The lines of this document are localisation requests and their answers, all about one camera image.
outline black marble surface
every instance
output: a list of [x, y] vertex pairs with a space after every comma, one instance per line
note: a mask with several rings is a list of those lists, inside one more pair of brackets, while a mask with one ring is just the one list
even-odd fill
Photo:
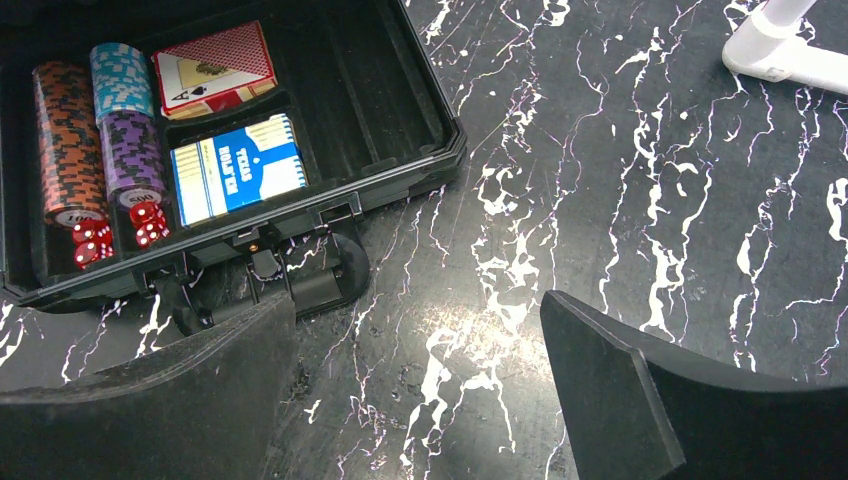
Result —
[[[470, 158], [367, 215], [371, 287], [299, 325], [267, 478], [577, 478], [538, 319], [552, 288], [739, 368], [848, 380], [848, 103], [724, 69], [756, 2], [406, 4]], [[841, 8], [819, 2], [804, 35], [848, 51]], [[195, 288], [243, 293], [239, 272]], [[6, 305], [0, 388], [179, 338], [153, 301]]]

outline purple poker chip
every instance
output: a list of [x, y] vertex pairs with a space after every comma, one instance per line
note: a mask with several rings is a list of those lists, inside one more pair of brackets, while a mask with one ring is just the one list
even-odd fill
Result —
[[109, 203], [130, 209], [141, 202], [166, 203], [165, 165], [153, 118], [119, 110], [99, 122]]

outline poker chip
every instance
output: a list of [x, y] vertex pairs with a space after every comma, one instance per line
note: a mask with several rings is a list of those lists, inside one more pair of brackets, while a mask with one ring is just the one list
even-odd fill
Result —
[[107, 113], [100, 121], [109, 203], [130, 209], [167, 201], [165, 166], [153, 118], [132, 111]]
[[123, 43], [104, 43], [89, 53], [97, 122], [115, 111], [153, 117], [153, 101], [144, 55]]
[[73, 227], [107, 216], [88, 71], [65, 62], [33, 70], [44, 220]]

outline poker chip case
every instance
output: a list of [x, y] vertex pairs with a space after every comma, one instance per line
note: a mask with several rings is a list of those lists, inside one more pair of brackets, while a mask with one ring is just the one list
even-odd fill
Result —
[[[42, 2], [16, 3], [26, 3], [27, 12], [10, 15], [5, 25], [0, 18], [0, 282], [3, 297], [16, 305], [72, 312], [159, 294], [184, 333], [193, 333], [245, 305], [205, 311], [184, 285], [200, 269], [243, 258], [256, 277], [288, 277], [299, 316], [333, 308], [367, 287], [369, 263], [357, 234], [365, 212], [439, 188], [456, 177], [465, 156], [465, 135], [401, 0], [87, 0], [48, 2], [38, 12]], [[162, 204], [170, 236], [139, 248], [135, 228], [110, 202], [103, 208], [114, 255], [77, 268], [69, 236], [45, 222], [50, 206], [42, 197], [45, 147], [33, 70], [52, 61], [88, 65], [93, 47], [117, 42], [144, 52], [153, 72], [154, 52], [254, 21], [273, 61], [273, 89], [198, 118], [144, 117], [153, 119], [166, 157], [163, 180], [154, 183], [171, 197]], [[291, 122], [308, 184], [181, 225], [168, 152], [281, 114]], [[97, 197], [94, 207], [103, 201]], [[334, 260], [308, 276], [286, 275], [280, 245], [310, 232], [328, 236]]]

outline dice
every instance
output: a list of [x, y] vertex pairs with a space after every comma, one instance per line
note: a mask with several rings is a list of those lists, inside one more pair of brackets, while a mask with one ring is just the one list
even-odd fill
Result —
[[112, 228], [106, 220], [85, 219], [74, 225], [74, 228], [71, 230], [71, 236], [77, 245], [88, 242], [112, 245]]
[[130, 221], [135, 228], [153, 221], [165, 223], [165, 212], [157, 203], [141, 202], [130, 209]]
[[165, 238], [171, 234], [171, 231], [168, 230], [168, 226], [164, 221], [162, 222], [148, 222], [139, 227], [135, 232], [135, 241], [138, 243], [138, 246], [141, 248], [147, 248], [151, 243]]
[[142, 202], [130, 210], [130, 220], [136, 228], [135, 241], [141, 248], [147, 248], [151, 243], [171, 234], [165, 212], [158, 204]]
[[92, 263], [109, 258], [115, 254], [112, 245], [100, 242], [86, 242], [77, 246], [74, 251], [74, 262], [81, 269], [85, 269]]

